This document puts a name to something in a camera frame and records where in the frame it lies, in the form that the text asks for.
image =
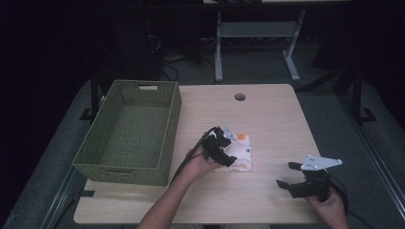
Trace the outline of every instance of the person's left hand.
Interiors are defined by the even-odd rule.
[[[181,171],[181,176],[185,176],[188,179],[191,179],[191,181],[195,181],[208,172],[221,166],[217,162],[210,162],[205,159],[203,156],[203,147],[197,149],[193,156],[194,158],[192,158]]]

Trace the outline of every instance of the basket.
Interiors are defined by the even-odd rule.
[[[116,80],[73,166],[93,181],[167,185],[180,110],[176,82]]]

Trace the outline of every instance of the background desk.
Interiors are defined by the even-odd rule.
[[[235,94],[245,95],[237,101]],[[306,223],[319,221],[303,199],[293,199],[275,179],[302,182],[287,163],[319,155],[289,85],[181,86],[181,116],[171,175],[185,153],[213,126],[228,125],[251,137],[252,173],[210,173],[188,191],[174,223]],[[139,223],[165,187],[88,181],[77,223]]]

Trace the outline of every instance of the gray carpet floor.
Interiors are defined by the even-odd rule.
[[[288,75],[281,50],[283,42],[265,48],[248,47],[246,52],[223,56],[224,81],[217,84],[284,83],[300,88],[321,77],[327,71],[312,68],[311,61],[318,45],[298,43],[293,60],[302,79],[294,82]],[[213,84],[214,55],[204,56],[201,63],[183,60],[171,64],[179,73],[181,85]],[[163,68],[174,78],[176,73]],[[329,169],[346,186],[350,210],[367,221],[373,228],[405,228],[404,218],[384,186],[381,176],[371,161],[368,149],[345,111],[342,97],[332,92],[335,79],[309,93],[297,93],[305,117],[322,156],[341,158],[342,166]],[[377,122],[365,123],[367,131],[399,187],[405,190],[405,134],[383,106],[378,93],[366,82],[363,84],[362,105],[372,110]],[[82,112],[90,108],[90,83],[83,85],[71,108],[66,113],[32,178],[14,206],[9,224],[4,228],[41,228],[56,192],[68,173],[83,137],[90,128],[89,121],[79,120]],[[79,225],[73,215],[77,200],[68,208],[71,197],[79,192],[86,181],[76,175],[67,194],[66,214],[56,228],[135,228],[134,225]],[[359,219],[348,216],[351,228],[367,228]],[[271,225],[271,228],[327,228],[316,225]]]

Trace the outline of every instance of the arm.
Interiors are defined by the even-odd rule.
[[[139,229],[169,228],[191,184],[220,166],[218,163],[208,162],[203,156],[198,156],[202,152],[203,149],[200,147],[195,153],[196,157],[184,166],[179,176],[143,217]]]
[[[329,197],[325,202],[319,202],[317,197],[306,198],[306,201],[329,228],[349,229],[342,198],[334,189],[330,189]]]

